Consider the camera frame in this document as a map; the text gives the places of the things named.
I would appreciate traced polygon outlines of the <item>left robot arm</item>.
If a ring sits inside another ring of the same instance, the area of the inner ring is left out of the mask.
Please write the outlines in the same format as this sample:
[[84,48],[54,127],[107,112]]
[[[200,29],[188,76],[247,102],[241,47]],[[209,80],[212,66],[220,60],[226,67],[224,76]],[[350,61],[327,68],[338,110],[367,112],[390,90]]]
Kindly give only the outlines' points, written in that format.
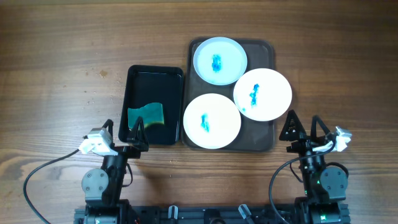
[[100,128],[93,128],[84,137],[79,150],[86,154],[93,152],[103,157],[99,169],[89,170],[82,178],[81,187],[85,193],[86,206],[76,210],[75,223],[139,223],[138,214],[128,200],[121,200],[121,190],[126,172],[131,171],[129,159],[138,159],[149,150],[142,117],[136,119],[127,135],[130,146],[116,146],[113,143],[113,121],[107,120]]

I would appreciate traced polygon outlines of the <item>white plate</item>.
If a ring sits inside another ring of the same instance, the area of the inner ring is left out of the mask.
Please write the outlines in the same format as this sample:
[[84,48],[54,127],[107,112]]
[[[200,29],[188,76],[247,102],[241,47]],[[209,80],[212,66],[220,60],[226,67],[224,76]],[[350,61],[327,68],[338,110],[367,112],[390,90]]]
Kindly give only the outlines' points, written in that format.
[[246,72],[235,84],[233,101],[238,110],[255,121],[282,116],[292,102],[292,87],[279,72],[257,68]]
[[246,72],[248,56],[242,45],[227,37],[212,37],[202,42],[193,54],[198,76],[212,85],[229,85]]
[[192,100],[183,115],[188,138],[205,149],[220,149],[232,143],[241,129],[241,115],[227,97],[207,93]]

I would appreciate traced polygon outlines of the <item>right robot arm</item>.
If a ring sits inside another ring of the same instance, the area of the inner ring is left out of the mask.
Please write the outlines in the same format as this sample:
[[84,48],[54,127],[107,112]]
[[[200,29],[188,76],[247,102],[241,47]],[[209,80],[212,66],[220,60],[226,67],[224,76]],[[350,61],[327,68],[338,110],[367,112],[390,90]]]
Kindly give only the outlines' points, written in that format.
[[291,143],[288,153],[297,153],[300,163],[300,180],[305,195],[297,197],[291,223],[349,223],[346,199],[348,169],[337,162],[325,161],[330,152],[342,152],[348,147],[352,134],[339,126],[330,131],[319,116],[312,118],[310,134],[307,134],[294,110],[287,114],[281,141]]

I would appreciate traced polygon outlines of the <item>white plate top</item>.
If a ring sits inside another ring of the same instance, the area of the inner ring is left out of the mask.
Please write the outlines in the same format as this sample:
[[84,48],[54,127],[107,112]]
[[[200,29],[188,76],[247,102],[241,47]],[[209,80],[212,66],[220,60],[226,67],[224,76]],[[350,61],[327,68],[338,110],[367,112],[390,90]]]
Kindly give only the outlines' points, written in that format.
[[242,45],[227,37],[212,37],[202,42],[193,54],[198,76],[212,85],[229,85],[246,72],[248,56]]

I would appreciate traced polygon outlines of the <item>green yellow sponge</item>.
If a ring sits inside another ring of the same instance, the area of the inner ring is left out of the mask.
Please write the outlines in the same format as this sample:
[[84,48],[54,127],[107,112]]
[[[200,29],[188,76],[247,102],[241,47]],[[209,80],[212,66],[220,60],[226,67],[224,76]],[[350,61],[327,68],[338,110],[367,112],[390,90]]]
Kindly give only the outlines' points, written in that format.
[[165,124],[162,103],[149,103],[141,108],[128,108],[127,121],[129,129],[134,127],[138,117],[142,118],[145,128],[155,124]]

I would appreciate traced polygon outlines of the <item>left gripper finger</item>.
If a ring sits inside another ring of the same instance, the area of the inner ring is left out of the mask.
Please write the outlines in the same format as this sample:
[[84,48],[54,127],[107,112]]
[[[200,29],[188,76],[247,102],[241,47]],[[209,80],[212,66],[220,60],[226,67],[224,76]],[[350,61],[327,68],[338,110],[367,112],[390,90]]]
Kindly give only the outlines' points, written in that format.
[[105,129],[111,137],[113,137],[113,121],[111,119],[107,119],[104,123],[104,125],[102,125],[102,128]]
[[129,131],[127,142],[131,143],[138,151],[149,150],[149,142],[145,132],[144,120],[141,116],[136,119],[133,128]]

